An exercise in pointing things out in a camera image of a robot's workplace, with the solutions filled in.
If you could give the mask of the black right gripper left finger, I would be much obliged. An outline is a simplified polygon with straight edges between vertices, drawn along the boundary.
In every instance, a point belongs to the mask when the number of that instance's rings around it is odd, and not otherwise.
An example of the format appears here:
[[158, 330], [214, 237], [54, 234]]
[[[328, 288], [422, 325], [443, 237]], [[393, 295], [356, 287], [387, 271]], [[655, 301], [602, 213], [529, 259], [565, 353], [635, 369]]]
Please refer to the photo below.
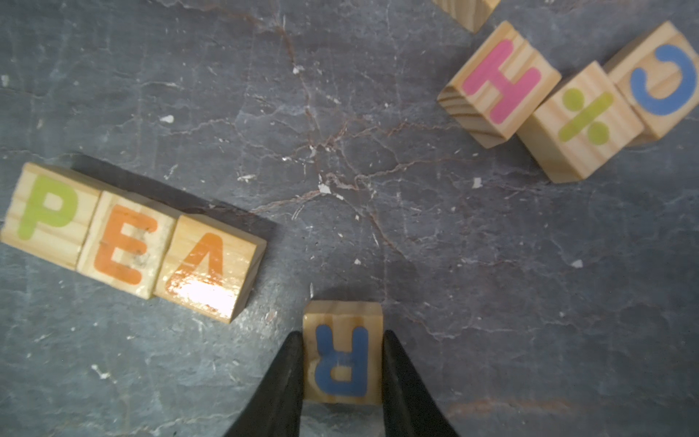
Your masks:
[[300, 331], [282, 343], [269, 369], [225, 436], [300, 436], [304, 393], [304, 351]]

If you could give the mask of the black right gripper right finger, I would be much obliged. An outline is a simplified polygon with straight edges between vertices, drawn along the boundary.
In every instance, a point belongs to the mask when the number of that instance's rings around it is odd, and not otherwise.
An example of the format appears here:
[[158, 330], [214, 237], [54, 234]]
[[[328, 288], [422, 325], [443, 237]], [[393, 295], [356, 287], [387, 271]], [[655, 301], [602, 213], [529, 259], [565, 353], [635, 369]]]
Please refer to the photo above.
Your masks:
[[382, 398], [386, 436], [458, 436], [390, 330], [382, 340]]

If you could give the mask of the wooden block blue R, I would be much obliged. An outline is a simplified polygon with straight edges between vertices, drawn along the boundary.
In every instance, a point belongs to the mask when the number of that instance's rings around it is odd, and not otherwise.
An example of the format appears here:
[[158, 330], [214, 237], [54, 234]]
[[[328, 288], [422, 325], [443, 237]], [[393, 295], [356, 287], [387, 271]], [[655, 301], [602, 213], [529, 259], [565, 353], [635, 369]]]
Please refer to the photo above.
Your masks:
[[383, 333], [378, 302], [310, 302], [303, 314], [304, 399], [380, 405]]

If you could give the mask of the wooden block orange A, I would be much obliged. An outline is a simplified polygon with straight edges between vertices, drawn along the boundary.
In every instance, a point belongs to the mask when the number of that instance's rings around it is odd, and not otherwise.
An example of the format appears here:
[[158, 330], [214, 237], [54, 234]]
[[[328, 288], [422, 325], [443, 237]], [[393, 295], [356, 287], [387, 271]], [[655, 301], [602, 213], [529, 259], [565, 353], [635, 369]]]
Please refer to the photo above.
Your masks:
[[154, 294], [219, 322], [245, 309], [266, 240], [201, 214], [183, 214]]

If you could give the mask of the wooden block orange E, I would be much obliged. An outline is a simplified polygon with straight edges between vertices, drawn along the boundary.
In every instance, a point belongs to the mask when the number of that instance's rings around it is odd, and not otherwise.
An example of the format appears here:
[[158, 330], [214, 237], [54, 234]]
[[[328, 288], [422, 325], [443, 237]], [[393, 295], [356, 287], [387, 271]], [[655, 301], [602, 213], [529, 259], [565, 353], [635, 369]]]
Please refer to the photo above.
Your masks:
[[178, 210], [136, 193], [103, 191], [76, 271], [151, 299], [179, 216]]

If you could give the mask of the wooden block green P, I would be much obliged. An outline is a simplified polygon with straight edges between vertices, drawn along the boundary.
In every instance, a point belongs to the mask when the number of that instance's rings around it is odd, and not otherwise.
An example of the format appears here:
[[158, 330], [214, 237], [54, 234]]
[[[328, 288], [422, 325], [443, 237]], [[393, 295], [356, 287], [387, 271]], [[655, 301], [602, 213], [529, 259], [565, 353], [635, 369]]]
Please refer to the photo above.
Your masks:
[[27, 162], [5, 215], [1, 240], [74, 271], [100, 195], [109, 189], [72, 169]]

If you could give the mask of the wooden block green divide sign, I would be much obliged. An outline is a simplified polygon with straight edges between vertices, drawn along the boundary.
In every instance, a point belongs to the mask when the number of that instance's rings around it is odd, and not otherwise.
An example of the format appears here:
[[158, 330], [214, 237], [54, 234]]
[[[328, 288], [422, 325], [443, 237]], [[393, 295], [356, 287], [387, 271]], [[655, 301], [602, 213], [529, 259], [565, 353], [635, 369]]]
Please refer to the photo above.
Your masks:
[[586, 180], [644, 130], [595, 61], [565, 81], [517, 131], [554, 183]]

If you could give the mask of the wooden block pink H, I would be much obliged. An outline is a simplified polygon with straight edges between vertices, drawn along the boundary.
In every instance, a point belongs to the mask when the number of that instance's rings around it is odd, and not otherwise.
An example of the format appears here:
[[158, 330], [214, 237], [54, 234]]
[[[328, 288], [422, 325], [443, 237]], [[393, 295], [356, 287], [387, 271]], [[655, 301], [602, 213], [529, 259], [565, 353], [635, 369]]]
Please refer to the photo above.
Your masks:
[[508, 141], [562, 80], [508, 21], [501, 23], [437, 101], [486, 149]]

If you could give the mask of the wooden block blue X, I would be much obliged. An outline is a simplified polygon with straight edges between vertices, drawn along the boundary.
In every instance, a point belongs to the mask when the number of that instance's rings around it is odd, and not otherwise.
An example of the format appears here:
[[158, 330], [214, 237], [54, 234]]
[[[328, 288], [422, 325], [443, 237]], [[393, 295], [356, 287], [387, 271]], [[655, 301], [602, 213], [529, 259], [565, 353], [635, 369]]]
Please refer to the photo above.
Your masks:
[[442, 11], [473, 34], [484, 26], [500, 0], [433, 0]]

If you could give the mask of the wooden block blue C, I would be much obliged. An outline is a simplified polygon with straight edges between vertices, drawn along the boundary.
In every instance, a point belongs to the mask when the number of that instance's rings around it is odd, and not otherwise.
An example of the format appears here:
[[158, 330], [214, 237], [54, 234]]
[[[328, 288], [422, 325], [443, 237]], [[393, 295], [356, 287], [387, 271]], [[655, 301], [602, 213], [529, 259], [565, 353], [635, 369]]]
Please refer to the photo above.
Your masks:
[[632, 146], [663, 138], [698, 105], [698, 54], [671, 21], [635, 38], [604, 71], [644, 123]]

